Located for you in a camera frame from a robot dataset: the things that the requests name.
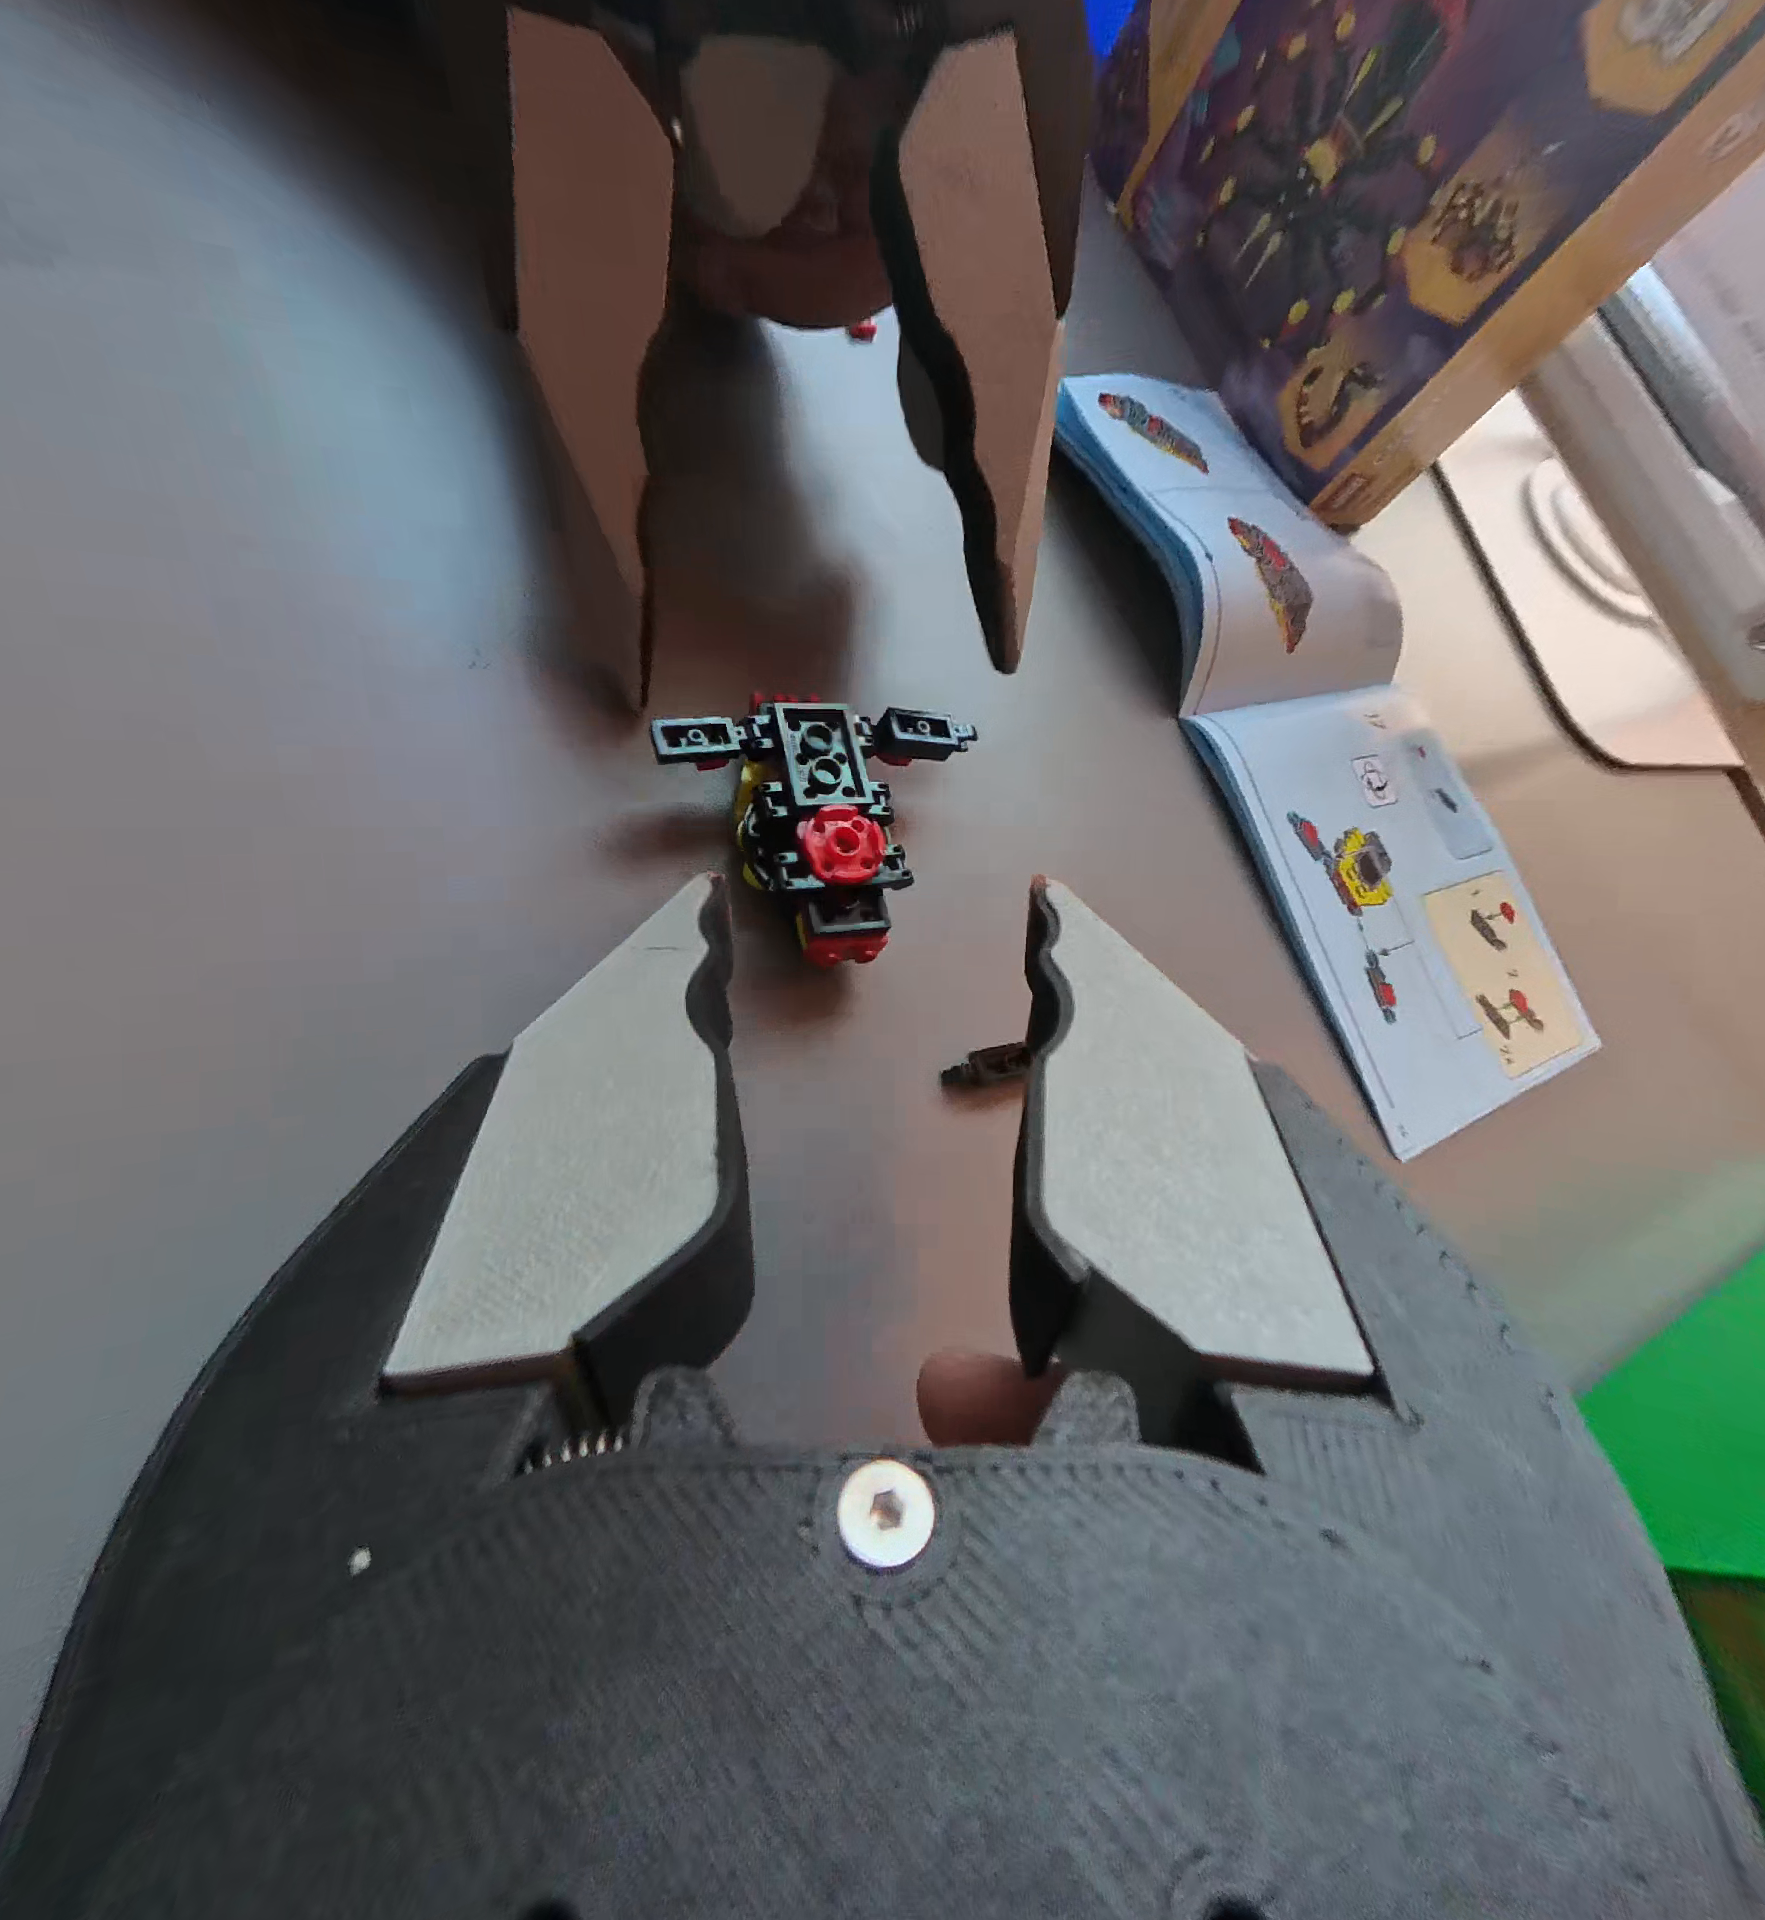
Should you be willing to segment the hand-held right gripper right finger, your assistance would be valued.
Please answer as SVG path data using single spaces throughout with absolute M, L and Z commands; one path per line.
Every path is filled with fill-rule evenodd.
M 1245 1045 L 1032 885 L 1008 1307 L 1032 1375 L 1363 1387 L 1374 1356 Z

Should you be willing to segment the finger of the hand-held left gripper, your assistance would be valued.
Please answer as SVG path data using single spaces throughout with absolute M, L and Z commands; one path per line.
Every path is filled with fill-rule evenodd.
M 1087 8 L 919 5 L 915 27 L 915 95 L 870 170 L 896 394 L 956 502 L 990 666 L 1017 670 L 1080 240 Z
M 510 6 L 517 338 L 548 418 L 578 660 L 650 697 L 644 387 L 670 302 L 676 156 L 593 22 Z

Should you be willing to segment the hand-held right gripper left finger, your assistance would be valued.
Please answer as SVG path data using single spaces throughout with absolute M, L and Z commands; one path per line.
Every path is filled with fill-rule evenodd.
M 754 1285 L 727 881 L 688 881 L 510 1044 L 383 1383 L 550 1383 L 627 1419 Z

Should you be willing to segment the lego instruction booklet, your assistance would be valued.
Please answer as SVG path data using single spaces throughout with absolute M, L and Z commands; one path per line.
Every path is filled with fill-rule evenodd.
M 1594 1056 L 1512 852 L 1397 685 L 1390 572 L 1321 527 L 1207 391 L 1068 376 L 1056 446 L 1157 564 L 1177 725 L 1397 1160 Z

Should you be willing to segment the black red yellow lego model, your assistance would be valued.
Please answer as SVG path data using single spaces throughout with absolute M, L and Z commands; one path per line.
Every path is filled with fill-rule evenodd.
M 879 768 L 941 765 L 966 755 L 977 727 L 928 708 L 877 716 L 824 699 L 760 695 L 744 716 L 662 716 L 662 766 L 736 768 L 730 811 L 747 885 L 793 926 L 820 970 L 881 957 L 891 898 L 914 883 L 894 835 L 894 800 Z

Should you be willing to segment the orange purple lego box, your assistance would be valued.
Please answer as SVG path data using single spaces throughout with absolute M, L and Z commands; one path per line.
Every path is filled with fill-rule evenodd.
M 1765 2 L 1140 2 L 1097 84 L 1207 387 L 1353 533 L 1765 156 Z

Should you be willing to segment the person's right hand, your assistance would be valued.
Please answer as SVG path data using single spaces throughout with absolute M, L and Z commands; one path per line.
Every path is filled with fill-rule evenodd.
M 944 1351 L 918 1370 L 918 1415 L 933 1449 L 1021 1449 L 1036 1440 L 1064 1369 L 1030 1375 L 1017 1356 Z

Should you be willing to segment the green plastic bin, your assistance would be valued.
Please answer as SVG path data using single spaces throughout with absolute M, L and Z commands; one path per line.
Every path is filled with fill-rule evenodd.
M 1765 1246 L 1582 1396 L 1765 1826 Z

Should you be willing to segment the grey stand base plate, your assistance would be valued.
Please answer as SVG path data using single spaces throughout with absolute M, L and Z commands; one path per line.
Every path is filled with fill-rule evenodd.
M 1716 770 L 1739 747 L 1520 394 L 1435 466 L 1563 728 L 1624 770 Z

